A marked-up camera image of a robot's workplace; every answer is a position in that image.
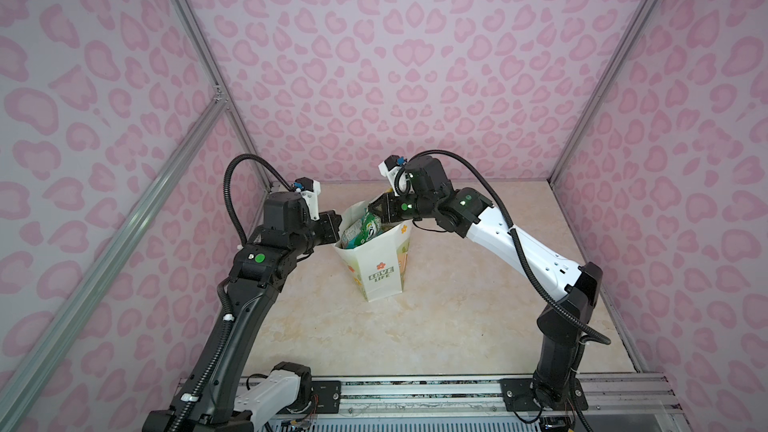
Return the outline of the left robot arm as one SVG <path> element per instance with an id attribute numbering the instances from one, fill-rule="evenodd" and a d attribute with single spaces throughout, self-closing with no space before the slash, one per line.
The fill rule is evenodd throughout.
<path id="1" fill-rule="evenodd" d="M 308 366 L 281 362 L 251 389 L 244 410 L 236 397 L 259 329 L 300 260 L 339 239 L 341 217 L 320 211 L 304 186 L 269 194 L 263 222 L 242 234 L 242 247 L 217 286 L 221 311 L 190 376 L 165 410 L 149 413 L 146 431 L 255 431 L 278 412 L 315 411 Z"/>

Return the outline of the green white snack bag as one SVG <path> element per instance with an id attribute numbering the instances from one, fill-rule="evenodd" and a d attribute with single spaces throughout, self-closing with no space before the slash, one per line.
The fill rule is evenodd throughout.
<path id="1" fill-rule="evenodd" d="M 387 229 L 379 216 L 365 212 L 341 233 L 340 247 L 345 250 L 357 248 L 379 237 Z"/>

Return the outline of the white paper bag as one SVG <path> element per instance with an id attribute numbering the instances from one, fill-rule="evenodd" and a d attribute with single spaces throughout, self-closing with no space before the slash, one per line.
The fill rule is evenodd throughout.
<path id="1" fill-rule="evenodd" d="M 369 201 L 358 202 L 342 213 L 340 237 L 355 219 L 368 212 L 368 204 Z M 385 233 L 357 248 L 342 249 L 340 240 L 334 244 L 367 302 L 403 292 L 413 222 L 408 220 L 386 226 Z"/>

